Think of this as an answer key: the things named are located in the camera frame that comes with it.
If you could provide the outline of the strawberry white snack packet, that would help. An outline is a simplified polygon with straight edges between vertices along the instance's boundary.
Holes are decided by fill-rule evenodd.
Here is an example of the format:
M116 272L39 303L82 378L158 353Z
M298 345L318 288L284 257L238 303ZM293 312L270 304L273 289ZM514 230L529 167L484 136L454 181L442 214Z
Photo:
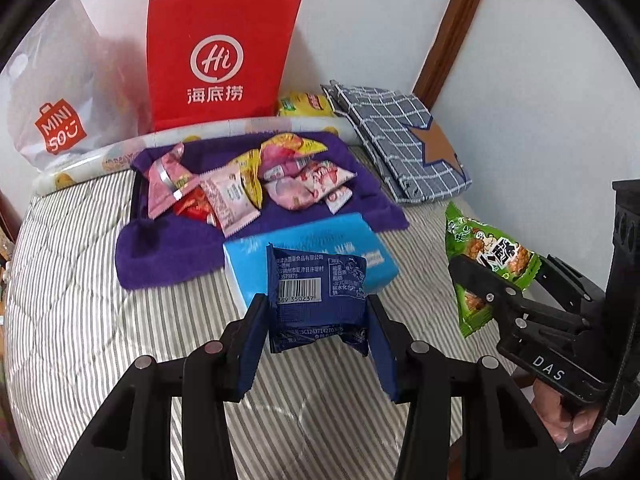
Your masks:
M314 200L318 202L325 198L333 191L340 188L346 182L356 177L354 172L343 169L340 166L322 160L316 162L312 160L296 177L304 188L312 195Z

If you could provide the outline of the dark blue snack packet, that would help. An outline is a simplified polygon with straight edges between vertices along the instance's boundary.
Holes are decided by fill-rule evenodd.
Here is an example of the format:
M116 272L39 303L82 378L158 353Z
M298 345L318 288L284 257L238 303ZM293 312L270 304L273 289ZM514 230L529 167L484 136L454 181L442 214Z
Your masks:
M369 353L366 260L272 245L266 255L271 352L337 336L363 356Z

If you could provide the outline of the white Miniso plastic bag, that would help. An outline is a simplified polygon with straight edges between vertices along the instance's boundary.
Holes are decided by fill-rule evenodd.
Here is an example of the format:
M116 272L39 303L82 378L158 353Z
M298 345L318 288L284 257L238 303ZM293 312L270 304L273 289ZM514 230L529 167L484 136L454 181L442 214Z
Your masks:
M58 0L1 74L1 129L39 171L149 131L141 47L100 35L81 0Z

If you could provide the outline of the brown wooden door frame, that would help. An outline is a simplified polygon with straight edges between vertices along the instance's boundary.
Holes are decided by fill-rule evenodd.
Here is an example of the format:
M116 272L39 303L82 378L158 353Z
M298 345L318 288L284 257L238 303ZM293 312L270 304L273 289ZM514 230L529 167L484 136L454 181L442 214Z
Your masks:
M427 107L436 103L482 0L449 0L413 93Z

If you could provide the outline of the small pink candy packet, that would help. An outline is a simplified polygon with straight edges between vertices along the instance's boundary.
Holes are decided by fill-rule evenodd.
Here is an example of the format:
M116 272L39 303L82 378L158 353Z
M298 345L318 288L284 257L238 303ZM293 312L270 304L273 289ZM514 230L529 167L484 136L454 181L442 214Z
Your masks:
M316 203L314 194L292 177L266 182L264 188L278 206L289 211L304 210Z

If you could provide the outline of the pink yellow chip bag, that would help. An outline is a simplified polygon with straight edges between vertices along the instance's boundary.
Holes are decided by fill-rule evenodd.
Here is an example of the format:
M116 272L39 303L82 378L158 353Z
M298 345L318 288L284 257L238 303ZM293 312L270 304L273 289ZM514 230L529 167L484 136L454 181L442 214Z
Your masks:
M326 144L302 138L295 133L280 133L265 141L259 149L258 177L264 182L297 176L314 155L328 150Z

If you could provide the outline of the grey checked folded cloth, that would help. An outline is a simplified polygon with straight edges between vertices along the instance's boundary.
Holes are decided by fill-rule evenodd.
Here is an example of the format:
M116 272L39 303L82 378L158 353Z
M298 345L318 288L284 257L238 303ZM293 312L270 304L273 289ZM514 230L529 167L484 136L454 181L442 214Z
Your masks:
M335 80L322 91L354 128L395 202L434 203L471 187L442 128L414 94Z

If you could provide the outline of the red snack packet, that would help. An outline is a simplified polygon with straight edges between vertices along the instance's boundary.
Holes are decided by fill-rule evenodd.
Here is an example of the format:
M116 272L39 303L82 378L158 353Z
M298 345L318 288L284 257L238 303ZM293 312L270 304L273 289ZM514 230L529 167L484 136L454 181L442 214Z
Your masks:
M194 188L181 200L178 200L172 206L172 212L178 217L204 222L210 226L217 226L214 208L200 186Z

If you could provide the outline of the yellow pyramid snack packet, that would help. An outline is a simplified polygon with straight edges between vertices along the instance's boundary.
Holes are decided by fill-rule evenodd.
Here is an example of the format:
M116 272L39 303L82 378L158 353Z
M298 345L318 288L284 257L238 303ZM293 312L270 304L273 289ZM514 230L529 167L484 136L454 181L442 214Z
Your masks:
M260 182L258 177L260 166L258 149L254 148L254 150L249 150L235 157L231 162L232 164L237 164L240 168L242 185L247 198L258 210L261 210L264 194L262 194L262 182Z

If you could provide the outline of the light pink pastry packet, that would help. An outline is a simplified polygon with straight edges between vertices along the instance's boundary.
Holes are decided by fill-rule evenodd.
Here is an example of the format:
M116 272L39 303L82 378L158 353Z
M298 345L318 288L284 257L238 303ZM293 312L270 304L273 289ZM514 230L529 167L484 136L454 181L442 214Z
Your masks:
M352 190L346 185L340 186L332 191L324 202L328 206L331 214L337 214L337 211L342 209L352 198Z

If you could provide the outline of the pale pink nougat packet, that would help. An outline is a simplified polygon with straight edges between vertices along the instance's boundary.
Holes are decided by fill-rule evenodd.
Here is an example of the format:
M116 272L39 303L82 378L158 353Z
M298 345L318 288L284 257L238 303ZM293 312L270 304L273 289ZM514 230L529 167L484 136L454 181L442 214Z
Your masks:
M200 185L225 237L241 231L260 216L245 192L237 162L200 174Z

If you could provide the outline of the pink silver-striped snack packet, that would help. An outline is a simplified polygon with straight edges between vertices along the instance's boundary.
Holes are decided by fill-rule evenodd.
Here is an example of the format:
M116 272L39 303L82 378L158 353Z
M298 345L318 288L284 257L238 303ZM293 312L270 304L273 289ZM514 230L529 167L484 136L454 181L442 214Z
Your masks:
M148 171L148 216L155 220L200 184L200 177L181 163L186 147L176 144L152 163Z

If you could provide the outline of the red Haidilao paper bag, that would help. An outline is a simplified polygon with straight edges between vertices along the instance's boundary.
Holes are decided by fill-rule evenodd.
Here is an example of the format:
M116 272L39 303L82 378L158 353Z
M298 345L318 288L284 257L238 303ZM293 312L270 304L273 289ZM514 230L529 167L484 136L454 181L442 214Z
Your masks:
M271 116L302 0L150 0L152 127Z

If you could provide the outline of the green snack bag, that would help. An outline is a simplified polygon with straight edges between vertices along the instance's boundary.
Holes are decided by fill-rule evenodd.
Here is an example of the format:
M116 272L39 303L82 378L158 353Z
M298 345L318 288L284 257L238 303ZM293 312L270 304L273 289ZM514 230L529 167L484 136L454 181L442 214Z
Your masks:
M469 337L494 317L491 284L505 282L518 292L533 283L541 258L514 237L466 216L455 204L445 211L445 249L458 304L459 330Z

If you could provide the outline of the rolled patterned mat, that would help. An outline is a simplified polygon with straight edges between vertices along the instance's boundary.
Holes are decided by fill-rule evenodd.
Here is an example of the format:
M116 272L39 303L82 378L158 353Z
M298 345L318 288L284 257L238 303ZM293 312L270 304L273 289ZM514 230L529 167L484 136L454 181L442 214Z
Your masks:
M316 131L334 132L348 145L361 144L355 127L344 117L271 116L204 122L136 136L80 155L70 162L63 162L43 171L35 178L34 193L35 196L43 197L94 178L124 171L146 148L161 148L188 141L228 138L241 134L302 134Z

